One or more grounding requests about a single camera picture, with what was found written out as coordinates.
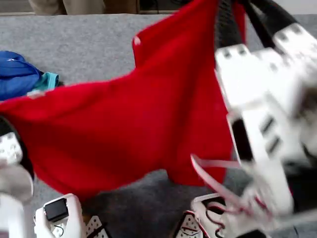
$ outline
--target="red cloth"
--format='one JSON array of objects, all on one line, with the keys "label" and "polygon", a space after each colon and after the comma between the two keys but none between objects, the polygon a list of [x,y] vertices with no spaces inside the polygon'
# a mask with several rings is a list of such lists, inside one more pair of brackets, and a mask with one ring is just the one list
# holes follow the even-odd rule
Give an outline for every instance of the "red cloth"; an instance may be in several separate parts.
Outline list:
[{"label": "red cloth", "polygon": [[[0,104],[39,178],[85,199],[157,169],[174,182],[202,185],[190,153],[229,159],[226,109],[213,71],[216,6],[195,0],[140,32],[133,41],[136,69],[127,76]],[[223,179],[223,169],[209,172]]]}]

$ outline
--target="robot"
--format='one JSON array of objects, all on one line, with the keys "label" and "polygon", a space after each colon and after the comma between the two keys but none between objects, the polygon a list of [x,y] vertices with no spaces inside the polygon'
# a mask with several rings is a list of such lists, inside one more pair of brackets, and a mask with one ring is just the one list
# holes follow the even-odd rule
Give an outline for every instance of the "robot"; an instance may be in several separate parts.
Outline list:
[{"label": "robot", "polygon": [[[239,39],[221,39],[215,52],[215,73],[238,161],[191,156],[197,174],[217,193],[194,199],[192,216],[201,226],[193,233],[180,226],[177,238],[268,237],[317,219],[312,189],[317,40],[270,0],[241,4],[266,48],[250,52]],[[280,22],[265,24],[254,6]],[[238,197],[207,174],[206,167],[242,169],[253,182]]]},{"label": "robot", "polygon": [[[193,211],[184,213],[175,238],[268,237],[272,231],[317,220],[312,189],[317,185],[317,40],[271,0],[240,4],[265,48],[250,52],[239,37],[223,34],[215,52],[215,73],[238,160],[191,155],[197,174],[217,193],[193,200]],[[254,6],[278,17],[278,23],[264,22]],[[0,237],[29,238],[32,216],[23,204],[33,195],[33,172],[23,161],[27,152],[17,131],[5,118],[0,126]],[[239,197],[206,173],[206,167],[241,169],[253,181]],[[107,237],[97,217],[84,224],[73,194],[44,204],[34,224],[38,238]]]}]

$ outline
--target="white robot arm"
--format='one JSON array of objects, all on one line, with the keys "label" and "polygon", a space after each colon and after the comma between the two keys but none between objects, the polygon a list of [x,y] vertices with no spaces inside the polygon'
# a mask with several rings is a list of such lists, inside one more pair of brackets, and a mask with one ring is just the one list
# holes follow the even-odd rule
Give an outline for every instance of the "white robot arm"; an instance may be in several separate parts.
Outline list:
[{"label": "white robot arm", "polygon": [[[192,155],[198,175],[218,192],[192,203],[211,238],[266,237],[317,220],[317,40],[293,23],[272,41],[275,49],[238,44],[215,53],[238,161]],[[238,197],[204,167],[240,168],[253,182]]]}]

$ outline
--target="black cable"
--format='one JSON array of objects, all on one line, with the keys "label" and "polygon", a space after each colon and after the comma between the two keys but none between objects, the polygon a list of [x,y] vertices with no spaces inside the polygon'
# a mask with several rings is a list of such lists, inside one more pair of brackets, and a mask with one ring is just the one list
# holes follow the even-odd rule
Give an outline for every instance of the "black cable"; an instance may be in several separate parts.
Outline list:
[{"label": "black cable", "polygon": [[63,229],[63,227],[56,226],[56,225],[54,225],[54,226],[57,227],[57,228],[60,228],[60,229],[62,230],[62,233],[61,233],[61,235],[60,235],[59,237],[63,236],[63,234],[64,234],[64,229]]},{"label": "black cable", "polygon": [[214,232],[214,235],[215,235],[217,238],[224,238],[224,237],[222,237],[221,235],[219,235],[219,232],[220,232],[220,229],[217,229],[217,230]]},{"label": "black cable", "polygon": [[98,227],[97,229],[95,229],[89,236],[87,236],[87,238],[95,237],[96,235],[98,235],[99,232],[101,232],[105,228],[106,228],[106,224],[102,224],[101,227]]},{"label": "black cable", "polygon": [[294,228],[294,231],[295,231],[295,233],[297,235],[297,238],[299,238],[299,234],[298,234],[298,230],[297,230],[296,226],[293,226],[293,228]]}]

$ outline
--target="blue cloth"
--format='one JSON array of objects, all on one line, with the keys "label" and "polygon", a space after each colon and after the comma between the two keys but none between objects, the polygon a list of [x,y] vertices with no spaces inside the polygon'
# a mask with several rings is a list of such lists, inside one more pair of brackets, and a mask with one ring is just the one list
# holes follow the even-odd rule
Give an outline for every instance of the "blue cloth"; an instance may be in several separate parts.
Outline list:
[{"label": "blue cloth", "polygon": [[53,90],[58,85],[58,74],[46,72],[42,75],[33,90],[47,91]]},{"label": "blue cloth", "polygon": [[40,78],[41,72],[23,56],[0,51],[0,101],[26,95]]}]

